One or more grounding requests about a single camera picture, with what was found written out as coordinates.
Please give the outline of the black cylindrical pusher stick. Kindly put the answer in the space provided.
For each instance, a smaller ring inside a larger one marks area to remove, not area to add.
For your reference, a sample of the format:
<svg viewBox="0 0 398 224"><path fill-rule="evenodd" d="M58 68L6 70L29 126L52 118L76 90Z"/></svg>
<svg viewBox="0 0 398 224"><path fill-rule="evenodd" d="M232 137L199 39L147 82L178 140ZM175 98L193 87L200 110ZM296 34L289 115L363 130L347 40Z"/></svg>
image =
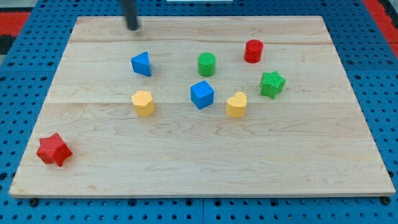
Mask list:
<svg viewBox="0 0 398 224"><path fill-rule="evenodd" d="M120 0L120 4L126 20L127 28L129 30L138 30L139 22L135 0Z"/></svg>

